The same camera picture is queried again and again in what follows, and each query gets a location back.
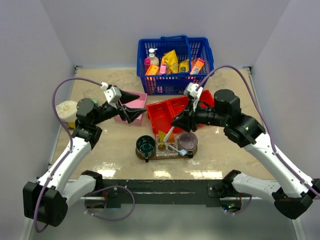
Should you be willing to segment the light blue toothbrush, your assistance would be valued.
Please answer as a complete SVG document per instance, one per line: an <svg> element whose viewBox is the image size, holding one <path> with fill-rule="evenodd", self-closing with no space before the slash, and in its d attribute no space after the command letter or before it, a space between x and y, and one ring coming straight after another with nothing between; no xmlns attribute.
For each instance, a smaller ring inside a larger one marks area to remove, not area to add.
<svg viewBox="0 0 320 240"><path fill-rule="evenodd" d="M179 155L181 155L181 156L187 155L187 151L184 150L184 149L179 150L179 149L175 148L174 146L172 146L171 144L168 144L168 143L166 143L166 146L167 146L169 149L171 149L171 150L173 150L173 151L176 151L176 152L177 152Z"/></svg>

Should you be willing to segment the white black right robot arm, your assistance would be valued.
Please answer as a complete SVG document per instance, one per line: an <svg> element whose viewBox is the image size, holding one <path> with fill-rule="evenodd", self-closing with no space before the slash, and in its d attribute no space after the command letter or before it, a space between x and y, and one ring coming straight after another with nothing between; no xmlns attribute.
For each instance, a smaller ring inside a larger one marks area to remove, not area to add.
<svg viewBox="0 0 320 240"><path fill-rule="evenodd" d="M221 197L248 194L271 202L285 217L295 220L313 203L320 192L320 180L312 179L277 148L271 137L252 116L242 113L240 99L232 90L214 93L213 106L202 107L200 94L185 90L188 104L171 122L171 126L194 132L198 125L222 127L225 136L254 156L274 177L263 180L232 170L222 179Z"/></svg>

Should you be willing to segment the dark green mug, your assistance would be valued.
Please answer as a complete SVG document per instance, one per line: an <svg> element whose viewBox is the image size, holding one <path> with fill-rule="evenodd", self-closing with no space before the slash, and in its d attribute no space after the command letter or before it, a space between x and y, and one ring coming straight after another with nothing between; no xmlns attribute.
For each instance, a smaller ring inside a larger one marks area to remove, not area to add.
<svg viewBox="0 0 320 240"><path fill-rule="evenodd" d="M156 152L156 141L152 136L143 135L136 141L136 150L146 163Z"/></svg>

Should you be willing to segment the translucent purple mug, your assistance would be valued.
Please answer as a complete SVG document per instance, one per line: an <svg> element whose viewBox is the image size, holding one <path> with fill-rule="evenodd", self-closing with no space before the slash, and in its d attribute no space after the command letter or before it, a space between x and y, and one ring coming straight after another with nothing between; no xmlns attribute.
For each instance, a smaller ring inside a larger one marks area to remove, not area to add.
<svg viewBox="0 0 320 240"><path fill-rule="evenodd" d="M193 132L183 132L178 138L178 149L185 150L186 156L192 159L198 149L198 138Z"/></svg>

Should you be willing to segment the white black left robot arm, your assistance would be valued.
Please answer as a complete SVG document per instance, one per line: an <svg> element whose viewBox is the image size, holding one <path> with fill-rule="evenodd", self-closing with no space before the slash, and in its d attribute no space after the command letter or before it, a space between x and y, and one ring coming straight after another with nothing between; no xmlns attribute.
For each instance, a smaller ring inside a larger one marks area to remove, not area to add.
<svg viewBox="0 0 320 240"><path fill-rule="evenodd" d="M98 126L106 120L120 116L132 123L145 108L130 108L127 103L139 95L120 90L117 86L104 90L106 102L96 104L90 98L81 99L76 105L75 129L70 141L52 167L37 182L27 182L22 190L25 217L57 227L66 217L68 209L86 194L99 196L104 190L101 174L86 170L69 183L79 163L95 147L102 134Z"/></svg>

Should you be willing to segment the clear acrylic toothbrush holder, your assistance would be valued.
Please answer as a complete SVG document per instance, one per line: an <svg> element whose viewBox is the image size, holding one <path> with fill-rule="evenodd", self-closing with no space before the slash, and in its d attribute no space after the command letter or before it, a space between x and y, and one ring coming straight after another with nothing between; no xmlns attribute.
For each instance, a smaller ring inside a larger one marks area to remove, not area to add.
<svg viewBox="0 0 320 240"><path fill-rule="evenodd" d="M177 157L179 153L171 147L160 142L158 134L155 135L155 155L157 158Z"/></svg>

